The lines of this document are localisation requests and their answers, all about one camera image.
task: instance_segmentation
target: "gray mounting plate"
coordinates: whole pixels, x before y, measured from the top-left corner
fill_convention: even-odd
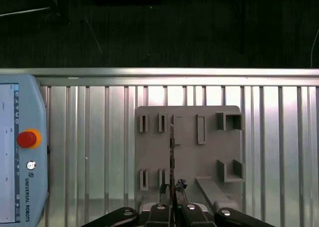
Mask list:
[[[174,125],[175,182],[187,180],[189,202],[242,209],[243,115],[237,106],[141,106],[137,109],[136,202],[159,201],[169,184],[169,126]]]

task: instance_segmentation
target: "reflective metal surface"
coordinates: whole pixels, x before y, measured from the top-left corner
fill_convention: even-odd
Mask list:
[[[194,210],[195,209],[195,205],[191,205],[191,204],[187,205],[187,208],[190,209],[190,210]]]
[[[48,108],[50,197],[41,227],[134,207],[135,110],[237,105],[245,115],[246,213],[319,226],[317,70],[2,69],[31,73]]]
[[[221,213],[225,216],[230,216],[230,211],[227,211],[227,210],[222,210]]]
[[[25,10],[25,11],[16,11],[16,12],[10,12],[10,13],[3,13],[3,14],[0,14],[0,17],[23,14],[23,13],[28,13],[28,12],[35,12],[35,11],[43,11],[43,10],[49,10],[49,9],[50,9],[50,7],[48,6],[48,7],[38,8],[38,9],[30,9],[30,10]]]

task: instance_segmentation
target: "red emergency stop button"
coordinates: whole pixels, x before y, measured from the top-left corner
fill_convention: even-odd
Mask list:
[[[34,132],[24,131],[18,135],[16,142],[22,148],[30,148],[36,144],[36,139],[37,139],[37,137],[36,137],[36,134]]]

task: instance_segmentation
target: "metal screw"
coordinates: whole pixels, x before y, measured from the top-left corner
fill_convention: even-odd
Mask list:
[[[125,215],[125,216],[130,216],[131,214],[133,214],[133,213],[132,213],[132,211],[130,211],[130,210],[126,210],[126,211],[124,212],[124,215]]]
[[[162,204],[159,204],[159,205],[158,205],[158,209],[159,209],[159,210],[164,210],[164,209],[165,209],[165,206],[163,206]]]
[[[187,205],[187,208],[190,210],[194,210],[195,209],[195,205]]]
[[[230,211],[228,210],[222,210],[221,213],[225,216],[230,216]]]

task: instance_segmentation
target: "touchscreen display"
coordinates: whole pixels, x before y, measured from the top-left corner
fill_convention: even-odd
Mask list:
[[[20,222],[19,85],[0,84],[0,224]]]

